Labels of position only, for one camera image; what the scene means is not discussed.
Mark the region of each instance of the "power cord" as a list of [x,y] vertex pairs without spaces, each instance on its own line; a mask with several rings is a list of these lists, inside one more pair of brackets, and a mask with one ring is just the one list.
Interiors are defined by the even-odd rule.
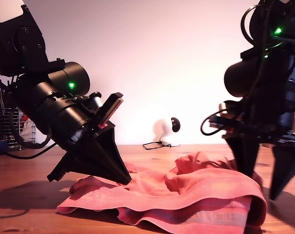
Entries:
[[168,144],[168,145],[161,145],[161,146],[158,146],[158,147],[154,147],[154,148],[146,148],[145,145],[150,145],[150,144],[162,144],[162,141],[160,140],[161,137],[159,138],[159,141],[154,141],[154,142],[150,142],[150,143],[146,143],[146,144],[143,144],[142,146],[144,147],[145,150],[154,150],[154,149],[159,149],[159,148],[163,148],[163,147],[176,147],[176,146],[172,146],[171,144]]
[[49,132],[48,132],[48,134],[47,134],[46,139],[44,140],[44,142],[38,144],[38,143],[32,143],[30,141],[24,141],[24,139],[16,131],[15,126],[13,124],[13,120],[14,120],[14,109],[10,109],[10,113],[9,113],[9,125],[10,125],[10,129],[12,130],[12,134],[13,134],[15,140],[21,146],[23,146],[25,148],[28,148],[28,149],[41,149],[44,146],[46,146],[46,144],[50,141],[51,136],[52,136],[51,127],[49,127]]
[[35,155],[32,155],[32,156],[27,156],[27,157],[20,157],[20,156],[17,156],[17,155],[12,155],[8,152],[5,152],[3,150],[0,150],[0,153],[3,154],[3,155],[6,155],[6,156],[9,156],[9,157],[12,157],[12,158],[15,158],[15,159],[24,159],[24,160],[27,160],[27,159],[33,159],[33,158],[36,158],[42,154],[44,154],[45,152],[47,152],[48,150],[52,149],[54,146],[56,146],[57,144],[54,143],[53,145],[49,146],[48,148],[42,150],[41,152],[35,154]]

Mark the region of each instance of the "pink towel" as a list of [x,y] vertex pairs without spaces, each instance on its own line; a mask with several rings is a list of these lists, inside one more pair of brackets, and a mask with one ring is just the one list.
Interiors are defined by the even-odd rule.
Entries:
[[71,188],[71,197],[57,207],[94,211],[117,208],[130,225],[150,221],[170,233],[242,234],[245,226],[259,227],[267,204],[262,180],[236,171],[234,161],[204,153],[183,156],[169,172],[125,163],[132,181],[110,184],[89,176]]

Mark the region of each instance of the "table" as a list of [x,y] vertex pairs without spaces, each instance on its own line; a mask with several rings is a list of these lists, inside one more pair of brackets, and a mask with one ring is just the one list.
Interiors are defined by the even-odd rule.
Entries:
[[[232,159],[226,144],[181,145],[174,148],[144,150],[139,145],[118,146],[124,161],[160,169],[171,169],[174,160],[190,152],[203,151]],[[38,150],[22,150],[17,155],[29,156]],[[17,160],[0,156],[0,233],[101,233],[144,234],[167,233],[157,226],[142,222],[137,227],[125,225],[117,219],[116,210],[94,212],[77,209],[71,214],[59,214],[56,207],[68,196],[69,187],[78,178],[67,173],[60,182],[49,182],[46,176],[53,170],[63,151],[58,146],[32,160]],[[276,201],[268,199],[268,188],[274,157],[271,150],[261,147],[255,171],[263,178],[268,214],[261,230],[246,229],[245,233],[295,234],[295,177]]]

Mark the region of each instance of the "black cable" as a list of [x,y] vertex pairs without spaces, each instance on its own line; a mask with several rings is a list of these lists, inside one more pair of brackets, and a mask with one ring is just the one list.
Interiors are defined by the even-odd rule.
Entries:
[[252,85],[252,87],[251,87],[251,89],[249,91],[249,94],[248,94],[248,98],[247,98],[248,99],[248,102],[246,102],[246,103],[249,103],[249,101],[251,100],[251,97],[253,95],[253,92],[254,92],[256,86],[258,85],[259,80],[261,78],[261,75],[263,73],[263,67],[264,67],[263,60],[265,59],[265,53],[266,53],[265,52],[265,49],[266,49],[266,37],[267,37],[266,31],[267,31],[268,24],[269,24],[269,17],[270,17],[271,9],[272,9],[272,6],[275,3],[275,1],[276,0],[273,0],[273,2],[271,3],[271,5],[270,5],[270,7],[268,9],[268,13],[266,15],[265,22],[264,22],[264,33],[263,33],[263,40],[262,40],[262,52],[263,52],[263,54],[262,54],[262,58],[261,58],[262,60],[261,60],[261,64],[260,64],[260,68],[259,68],[259,72],[257,74],[256,80],[254,81],[254,83],[253,83],[253,85]]
[[15,158],[15,159],[24,159],[24,160],[27,160],[27,159],[33,159],[33,158],[36,158],[42,154],[44,154],[45,152],[47,152],[48,150],[52,149],[54,146],[56,146],[57,144],[54,143],[53,145],[49,146],[48,148],[42,150],[41,152],[35,154],[35,155],[32,155],[32,156],[27,156],[27,157],[20,157],[20,156],[17,156],[17,155],[12,155],[8,152],[5,152],[3,150],[0,150],[0,153],[3,154],[3,155],[6,155],[6,156],[9,156],[9,157],[12,157],[12,158]]
[[146,144],[143,144],[142,146],[144,147],[145,150],[154,150],[154,149],[159,149],[159,148],[163,148],[163,147],[176,147],[176,146],[172,146],[171,144],[168,144],[168,145],[161,145],[161,146],[158,146],[158,147],[154,147],[154,148],[146,148],[145,145],[149,145],[149,144],[162,144],[161,141],[155,141],[155,142],[150,142],[150,143],[146,143]]
[[[219,127],[217,130],[215,130],[215,131],[213,131],[213,132],[211,132],[211,133],[206,133],[206,132],[204,132],[204,130],[203,130],[203,126],[204,126],[204,123],[205,123],[208,119],[210,119],[210,117],[215,116],[215,115],[217,115],[217,114],[219,114],[219,113],[221,113],[221,112],[223,112],[223,111],[228,111],[228,110],[231,110],[231,108],[226,108],[226,109],[223,109],[223,110],[217,111],[217,112],[213,113],[212,115],[209,115],[207,118],[205,118],[204,121],[201,123],[201,126],[200,126],[200,131],[201,131],[201,133],[203,133],[205,136],[212,136],[212,135],[214,135],[214,134],[220,132],[221,130],[225,129],[228,125],[222,125],[222,126]],[[241,112],[237,113],[233,118],[231,118],[231,120],[236,120],[236,119],[240,116],[240,114],[241,114]]]
[[251,45],[255,45],[255,41],[248,35],[246,28],[245,28],[245,20],[247,15],[249,14],[249,12],[251,12],[253,9],[259,7],[259,6],[263,6],[263,5],[254,5],[252,7],[250,7],[243,15],[243,17],[241,18],[240,21],[240,29],[241,32],[243,33],[243,36],[245,37],[245,39],[251,44]]
[[15,126],[13,124],[13,118],[14,118],[14,109],[10,109],[9,113],[9,125],[12,130],[12,134],[15,138],[15,140],[20,144],[21,146],[28,148],[28,149],[41,149],[50,141],[52,136],[52,130],[51,127],[49,127],[49,132],[46,136],[46,139],[44,142],[38,144],[38,143],[32,143],[30,141],[24,141],[24,139],[19,135],[19,133],[16,131]]

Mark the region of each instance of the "green led light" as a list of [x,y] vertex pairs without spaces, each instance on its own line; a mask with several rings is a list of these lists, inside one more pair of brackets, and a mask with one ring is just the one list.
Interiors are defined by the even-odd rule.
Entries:
[[282,32],[281,28],[277,28],[274,32],[275,35],[280,34]]
[[68,86],[69,86],[70,89],[73,89],[73,88],[75,87],[75,84],[74,84],[73,82],[70,82],[70,83],[68,84]]

